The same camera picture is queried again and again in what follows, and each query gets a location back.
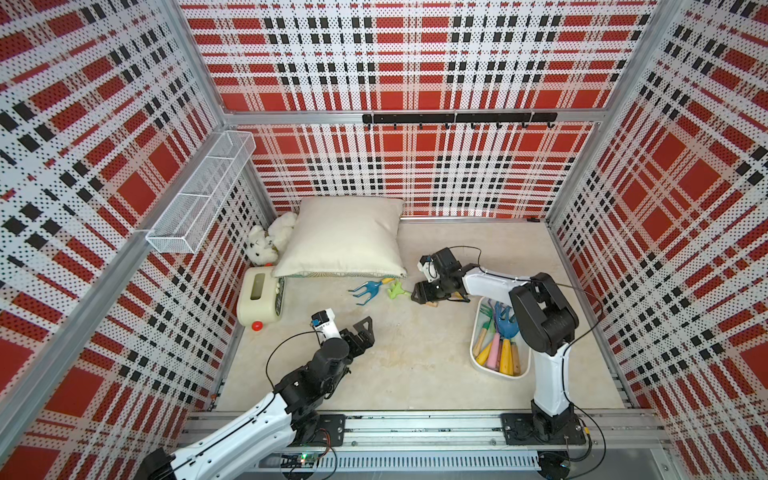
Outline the green fork rake wooden handle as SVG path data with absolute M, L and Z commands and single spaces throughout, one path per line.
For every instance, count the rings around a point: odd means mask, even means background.
M 392 282 L 390 282 L 387 293 L 388 293 L 388 297 L 391 300 L 395 300 L 400 296 L 411 295 L 411 293 L 404 288 L 401 280 L 393 280 Z

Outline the dark green hoe wooden handle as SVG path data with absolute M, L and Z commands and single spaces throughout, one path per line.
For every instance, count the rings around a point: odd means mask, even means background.
M 514 376 L 519 376 L 521 374 L 521 362 L 520 362 L 519 350 L 518 350 L 517 344 L 514 341 L 511 342 L 511 360 L 512 360 L 512 373 Z

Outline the purple rake pink handle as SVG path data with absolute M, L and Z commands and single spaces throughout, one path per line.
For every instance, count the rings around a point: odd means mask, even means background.
M 499 356 L 500 356 L 501 344 L 502 344 L 501 335 L 498 332 L 496 332 L 490 344 L 489 355 L 485 362 L 486 368 L 493 371 L 497 371 L 499 369 Z

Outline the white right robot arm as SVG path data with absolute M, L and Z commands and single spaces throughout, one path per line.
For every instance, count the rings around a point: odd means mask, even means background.
M 567 371 L 579 320 L 550 275 L 515 277 L 475 263 L 463 265 L 448 247 L 422 256 L 418 269 L 425 275 L 411 295 L 418 304 L 447 300 L 457 293 L 463 299 L 485 297 L 511 308 L 535 368 L 529 438 L 552 443 L 568 426 L 578 424 Z

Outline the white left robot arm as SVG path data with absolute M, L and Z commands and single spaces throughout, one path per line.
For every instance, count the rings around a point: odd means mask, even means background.
M 136 479 L 235 479 L 294 442 L 309 443 L 318 430 L 317 407 L 331 398 L 353 360 L 375 343 L 373 320 L 338 330 L 330 309 L 315 313 L 309 335 L 321 340 L 312 359 L 286 374 L 250 410 L 214 433 L 167 453 L 149 453 Z

